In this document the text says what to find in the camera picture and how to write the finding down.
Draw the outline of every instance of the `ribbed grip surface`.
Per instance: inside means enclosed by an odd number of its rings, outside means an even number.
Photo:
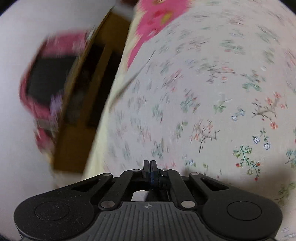
[[[102,212],[93,226],[72,241],[210,241],[196,213],[177,209],[173,202],[124,202]]]

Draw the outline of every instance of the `black mechanical clamp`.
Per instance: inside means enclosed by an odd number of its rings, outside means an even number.
[[[144,202],[133,193],[149,191]],[[24,240],[267,240],[282,213],[264,197],[197,172],[144,161],[120,177],[103,173],[23,201],[14,213]]]

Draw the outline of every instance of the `wooden cabinet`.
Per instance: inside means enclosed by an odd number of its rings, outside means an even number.
[[[65,86],[53,169],[82,173],[116,71],[130,22],[109,12],[74,63]],[[73,103],[79,102],[73,110]]]

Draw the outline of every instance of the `floral bedspread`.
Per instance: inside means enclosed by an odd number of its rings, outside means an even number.
[[[156,160],[265,196],[283,212],[277,238],[296,240],[295,37],[278,0],[192,2],[147,42],[92,159],[115,176]]]

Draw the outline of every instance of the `white wall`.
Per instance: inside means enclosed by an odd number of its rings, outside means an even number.
[[[13,212],[50,190],[49,165],[18,97],[20,77],[49,33],[98,25],[115,0],[19,0],[0,17],[0,233],[19,240]]]

